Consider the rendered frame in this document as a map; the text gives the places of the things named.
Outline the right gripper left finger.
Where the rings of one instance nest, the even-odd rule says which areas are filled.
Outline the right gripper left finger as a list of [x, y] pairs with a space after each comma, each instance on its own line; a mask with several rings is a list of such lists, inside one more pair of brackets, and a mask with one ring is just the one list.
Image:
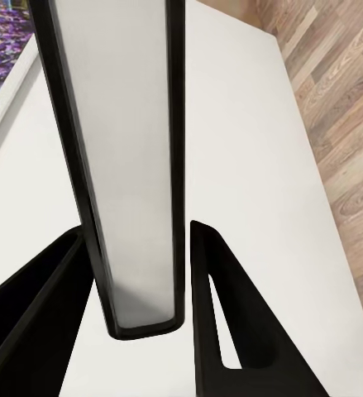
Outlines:
[[59, 397], [93, 278], [78, 225], [0, 285], [0, 397]]

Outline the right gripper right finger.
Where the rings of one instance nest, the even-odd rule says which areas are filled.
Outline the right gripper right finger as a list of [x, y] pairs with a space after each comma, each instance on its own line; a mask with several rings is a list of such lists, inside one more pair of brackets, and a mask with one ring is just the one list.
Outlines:
[[[190, 221], [196, 397], [329, 397], [222, 235]], [[212, 276], [241, 369], [222, 364]]]

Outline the hardback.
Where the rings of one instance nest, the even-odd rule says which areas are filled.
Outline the hardback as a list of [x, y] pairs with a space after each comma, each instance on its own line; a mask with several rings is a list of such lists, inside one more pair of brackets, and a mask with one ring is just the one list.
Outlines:
[[26, 0], [108, 336], [185, 320], [185, 0]]

